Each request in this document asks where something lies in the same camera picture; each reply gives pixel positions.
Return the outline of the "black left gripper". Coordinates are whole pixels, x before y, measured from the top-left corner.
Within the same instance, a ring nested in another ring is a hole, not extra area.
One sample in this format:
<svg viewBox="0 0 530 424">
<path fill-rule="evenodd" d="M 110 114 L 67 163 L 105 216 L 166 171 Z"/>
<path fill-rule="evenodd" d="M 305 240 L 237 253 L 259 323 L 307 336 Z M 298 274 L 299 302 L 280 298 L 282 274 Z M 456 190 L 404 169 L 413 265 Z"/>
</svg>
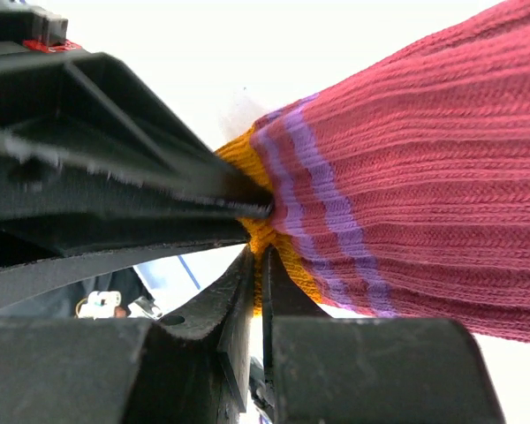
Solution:
<svg viewBox="0 0 530 424">
<path fill-rule="evenodd" d="M 68 40 L 68 23 L 34 4 L 0 4 L 0 155 L 235 216 L 270 214 L 271 194 L 211 152 L 122 61 L 54 54 L 82 49 Z"/>
</svg>

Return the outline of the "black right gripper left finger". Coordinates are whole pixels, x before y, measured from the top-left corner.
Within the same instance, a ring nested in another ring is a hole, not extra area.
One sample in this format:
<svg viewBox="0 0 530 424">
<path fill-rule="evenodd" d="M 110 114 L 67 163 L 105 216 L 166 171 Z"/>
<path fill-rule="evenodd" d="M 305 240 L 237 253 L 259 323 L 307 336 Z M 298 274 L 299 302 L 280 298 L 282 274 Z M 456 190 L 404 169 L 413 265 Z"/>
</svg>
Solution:
<svg viewBox="0 0 530 424">
<path fill-rule="evenodd" d="M 235 423 L 253 255 L 159 322 L 0 317 L 0 423 Z"/>
</svg>

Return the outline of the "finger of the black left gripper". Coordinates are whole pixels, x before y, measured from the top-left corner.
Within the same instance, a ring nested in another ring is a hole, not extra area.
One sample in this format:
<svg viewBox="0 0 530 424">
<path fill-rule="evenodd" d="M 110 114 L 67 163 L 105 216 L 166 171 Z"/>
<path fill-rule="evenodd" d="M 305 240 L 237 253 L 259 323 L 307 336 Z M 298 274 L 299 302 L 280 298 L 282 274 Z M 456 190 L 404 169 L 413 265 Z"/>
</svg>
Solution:
<svg viewBox="0 0 530 424">
<path fill-rule="evenodd" d="M 92 276 L 244 244 L 234 219 L 29 218 L 0 223 L 0 309 Z"/>
</svg>

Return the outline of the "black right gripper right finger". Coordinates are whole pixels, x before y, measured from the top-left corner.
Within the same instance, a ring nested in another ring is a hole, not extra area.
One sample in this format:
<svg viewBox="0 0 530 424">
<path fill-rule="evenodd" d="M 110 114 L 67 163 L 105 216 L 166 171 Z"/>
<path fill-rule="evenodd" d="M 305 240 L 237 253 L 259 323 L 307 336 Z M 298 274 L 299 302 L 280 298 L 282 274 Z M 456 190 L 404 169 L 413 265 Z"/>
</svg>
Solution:
<svg viewBox="0 0 530 424">
<path fill-rule="evenodd" d="M 262 258 L 265 378 L 277 423 L 502 423 L 473 336 L 448 319 L 333 318 Z"/>
</svg>

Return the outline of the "maroon sock with orange cuff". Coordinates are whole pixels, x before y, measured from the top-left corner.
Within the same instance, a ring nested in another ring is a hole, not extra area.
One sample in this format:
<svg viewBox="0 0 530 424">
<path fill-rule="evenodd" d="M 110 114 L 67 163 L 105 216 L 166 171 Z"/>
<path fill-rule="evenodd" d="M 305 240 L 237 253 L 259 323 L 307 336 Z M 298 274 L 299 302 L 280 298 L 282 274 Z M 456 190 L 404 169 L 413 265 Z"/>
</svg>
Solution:
<svg viewBox="0 0 530 424">
<path fill-rule="evenodd" d="M 313 300 L 530 343 L 530 1 L 504 1 L 257 120 L 219 149 Z"/>
</svg>

